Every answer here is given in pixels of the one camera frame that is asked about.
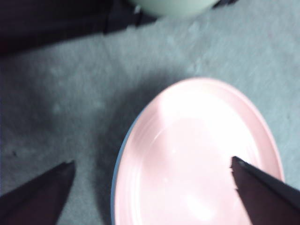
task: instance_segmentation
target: floor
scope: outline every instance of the floor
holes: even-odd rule
[[[161,90],[194,76],[228,82],[254,102],[286,182],[300,188],[300,1],[288,2],[240,0],[1,59],[1,192],[75,159],[58,224],[110,224],[113,166],[127,129]]]

